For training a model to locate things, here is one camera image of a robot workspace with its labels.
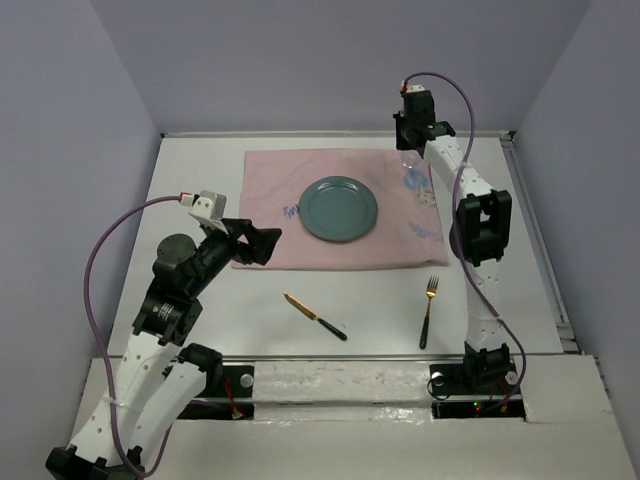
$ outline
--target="plate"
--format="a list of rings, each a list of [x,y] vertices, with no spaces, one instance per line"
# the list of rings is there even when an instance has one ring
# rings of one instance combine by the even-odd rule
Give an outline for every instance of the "plate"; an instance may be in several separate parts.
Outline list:
[[[371,190],[349,177],[326,177],[312,183],[298,206],[307,230],[330,242],[360,238],[373,228],[378,216]]]

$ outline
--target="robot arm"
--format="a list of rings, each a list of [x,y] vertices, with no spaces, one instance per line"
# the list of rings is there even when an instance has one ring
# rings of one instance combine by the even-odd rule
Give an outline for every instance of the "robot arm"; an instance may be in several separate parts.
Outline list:
[[[127,459],[141,469],[207,381],[213,385],[220,380],[218,352],[195,344],[181,350],[202,312],[197,297],[231,260],[266,264],[282,234],[280,229],[256,229],[250,220],[222,218],[225,202],[211,192],[182,195],[181,203],[191,207],[189,214],[206,238],[196,248],[190,237],[176,234],[158,246],[154,279],[115,375],[115,398],[107,390],[69,446],[51,452],[47,468],[55,478],[136,478],[116,449],[114,412]],[[165,373],[174,359],[177,363]]]
[[[404,109],[394,115],[396,148],[416,150],[440,175],[452,195],[459,169],[464,168],[454,217],[460,227],[462,251],[458,251],[453,241],[451,247],[456,256],[463,256],[467,262],[468,280],[473,281],[495,305],[498,302],[498,265],[509,243],[511,196],[506,191],[496,191],[471,165],[463,165],[463,152],[455,131],[448,122],[436,121],[430,91],[414,85],[403,89],[402,97]],[[465,356],[458,368],[447,365],[442,371],[436,370],[443,375],[440,384],[435,384],[440,387],[437,395],[479,393],[483,387],[494,388],[497,381],[502,381],[514,370],[497,319],[469,282],[466,291],[469,323]],[[432,367],[432,374],[438,367]]]

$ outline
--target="utensil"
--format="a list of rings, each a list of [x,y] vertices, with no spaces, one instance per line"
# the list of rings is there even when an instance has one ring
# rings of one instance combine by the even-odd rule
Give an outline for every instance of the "utensil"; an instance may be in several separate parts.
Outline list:
[[[420,350],[427,348],[427,335],[429,334],[429,312],[431,310],[431,300],[436,297],[436,291],[438,289],[438,277],[432,275],[427,284],[427,313],[424,316],[424,323],[422,324],[422,334],[420,335]]]
[[[318,315],[313,313],[311,310],[309,310],[307,307],[305,307],[302,303],[300,303],[294,297],[289,295],[287,292],[284,293],[284,298],[287,300],[287,302],[293,305],[298,311],[300,311],[305,317],[309,318],[310,320],[317,321],[320,325],[322,325],[324,328],[329,330],[340,340],[342,341],[347,340],[347,336],[344,333],[342,333],[340,330],[338,330],[336,327],[331,325],[326,320],[323,320],[322,318],[318,317]]]
[[[350,242],[373,228],[376,198],[365,185],[349,177],[326,177],[307,187],[299,215],[309,232],[330,242]]]

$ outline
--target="black knife handle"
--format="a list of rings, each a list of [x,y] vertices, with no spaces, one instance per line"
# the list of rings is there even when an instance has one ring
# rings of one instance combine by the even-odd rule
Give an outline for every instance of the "black knife handle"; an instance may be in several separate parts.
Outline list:
[[[338,337],[340,340],[342,341],[346,341],[347,340],[347,336],[342,333],[340,330],[338,330],[336,327],[334,327],[333,325],[331,325],[329,322],[327,322],[326,320],[322,320],[321,318],[318,319],[318,322],[320,322],[320,325],[322,325],[324,328],[326,328],[327,330],[329,330],[331,333],[333,333],[336,337]]]
[[[422,334],[420,335],[420,350],[427,348],[427,336],[429,335],[429,315],[424,316]]]

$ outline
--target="gold knife blade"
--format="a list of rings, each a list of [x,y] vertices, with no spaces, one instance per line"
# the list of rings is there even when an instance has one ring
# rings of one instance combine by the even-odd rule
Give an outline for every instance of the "gold knife blade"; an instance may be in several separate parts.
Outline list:
[[[289,295],[287,292],[284,293],[284,298],[285,300],[287,300],[287,302],[293,305],[300,313],[302,313],[305,317],[309,318],[310,320],[317,320],[318,318],[320,318],[311,310],[309,310],[307,307],[305,307],[302,303],[296,300],[294,297]]]

